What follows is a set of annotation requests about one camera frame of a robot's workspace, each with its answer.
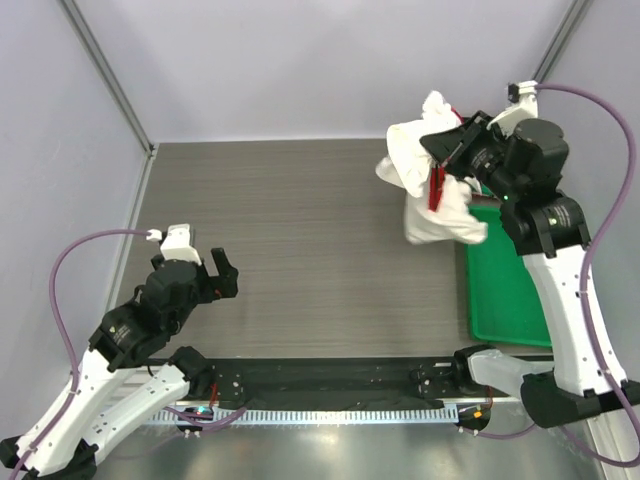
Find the white t-shirt red print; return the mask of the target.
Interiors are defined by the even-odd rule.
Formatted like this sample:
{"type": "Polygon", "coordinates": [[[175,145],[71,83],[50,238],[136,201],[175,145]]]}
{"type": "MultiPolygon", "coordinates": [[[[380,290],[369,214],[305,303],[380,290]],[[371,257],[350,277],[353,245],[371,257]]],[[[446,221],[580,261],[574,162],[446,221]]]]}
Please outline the white t-shirt red print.
{"type": "Polygon", "coordinates": [[[394,124],[386,133],[386,156],[376,165],[376,175],[406,192],[404,235],[413,245],[456,241],[483,243],[486,223],[469,211],[472,195],[481,190],[472,177],[461,180],[447,174],[432,159],[420,139],[444,133],[462,124],[461,117],[438,91],[428,94],[417,120],[394,124]]]}

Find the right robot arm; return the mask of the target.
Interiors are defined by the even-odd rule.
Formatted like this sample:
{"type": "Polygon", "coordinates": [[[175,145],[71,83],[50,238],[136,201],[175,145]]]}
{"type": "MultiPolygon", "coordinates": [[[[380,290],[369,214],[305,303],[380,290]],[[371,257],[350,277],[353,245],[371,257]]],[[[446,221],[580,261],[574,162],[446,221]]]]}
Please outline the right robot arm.
{"type": "Polygon", "coordinates": [[[473,177],[499,198],[502,228],[533,280],[552,343],[547,368],[490,347],[458,351],[453,388],[469,396],[491,386],[514,396],[541,428],[638,405],[639,384],[617,360],[591,275],[581,271],[591,244],[584,213],[558,188],[569,154],[562,129],[528,118],[503,131],[479,111],[420,144],[447,173],[473,177]]]}

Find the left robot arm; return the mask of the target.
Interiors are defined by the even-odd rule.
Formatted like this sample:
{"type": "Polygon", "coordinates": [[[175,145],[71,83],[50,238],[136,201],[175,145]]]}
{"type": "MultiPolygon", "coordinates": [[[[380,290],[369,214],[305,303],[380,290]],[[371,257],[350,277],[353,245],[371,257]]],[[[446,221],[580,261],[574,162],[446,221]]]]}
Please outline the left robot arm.
{"type": "Polygon", "coordinates": [[[133,297],[108,311],[89,339],[80,365],[41,419],[1,442],[1,463],[27,479],[89,479],[113,447],[155,412],[184,397],[205,397],[213,366],[192,347],[180,347],[155,375],[110,409],[111,396],[150,356],[177,335],[199,305],[234,298],[238,270],[222,248],[202,260],[156,255],[153,272],[133,297]]]}

